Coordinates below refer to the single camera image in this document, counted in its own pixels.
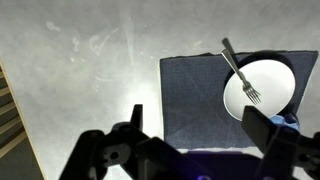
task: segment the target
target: fork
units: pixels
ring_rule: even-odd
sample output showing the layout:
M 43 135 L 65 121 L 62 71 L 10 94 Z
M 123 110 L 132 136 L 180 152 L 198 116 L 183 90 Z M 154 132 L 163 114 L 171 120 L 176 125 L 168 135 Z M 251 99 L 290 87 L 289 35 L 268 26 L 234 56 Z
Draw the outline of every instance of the fork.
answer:
M 228 49 L 225 49 L 222 51 L 222 56 L 224 57 L 224 59 L 229 63 L 229 65 L 231 66 L 231 68 L 234 70 L 234 72 L 239 76 L 239 78 L 242 80 L 243 82 L 243 86 L 242 86 L 242 90 L 246 93 L 246 95 L 248 96 L 248 98 L 250 99 L 250 101 L 256 105 L 259 104 L 261 102 L 259 95 L 260 93 L 258 91 L 256 91 L 251 84 L 249 83 L 249 81 L 246 80 L 245 76 L 243 75 L 243 73 L 238 69 L 235 61 L 233 60 L 230 52 L 228 51 Z

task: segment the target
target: white table surface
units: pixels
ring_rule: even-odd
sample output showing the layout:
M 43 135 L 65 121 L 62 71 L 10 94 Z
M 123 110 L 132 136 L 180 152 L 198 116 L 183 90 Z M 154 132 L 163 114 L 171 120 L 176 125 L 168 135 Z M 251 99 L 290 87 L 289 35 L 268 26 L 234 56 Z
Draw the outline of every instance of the white table surface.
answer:
M 220 53 L 225 37 L 236 52 L 319 50 L 320 1 L 0 0 L 0 57 L 44 177 L 59 178 L 81 132 L 108 133 L 136 103 L 162 137 L 159 59 Z M 317 66 L 298 112 L 308 136 Z

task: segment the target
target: white plate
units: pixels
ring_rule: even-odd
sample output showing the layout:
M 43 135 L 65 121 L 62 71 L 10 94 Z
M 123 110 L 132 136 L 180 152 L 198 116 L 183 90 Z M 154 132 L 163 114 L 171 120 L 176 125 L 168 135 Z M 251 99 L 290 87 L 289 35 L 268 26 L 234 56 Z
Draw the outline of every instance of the white plate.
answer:
M 268 118 L 279 113 L 290 101 L 295 89 L 295 78 L 285 64 L 275 60 L 261 60 L 247 64 L 240 71 L 261 95 L 255 107 Z M 242 91 L 242 81 L 233 74 L 224 94 L 224 105 L 231 116 L 241 120 L 246 105 L 253 103 Z

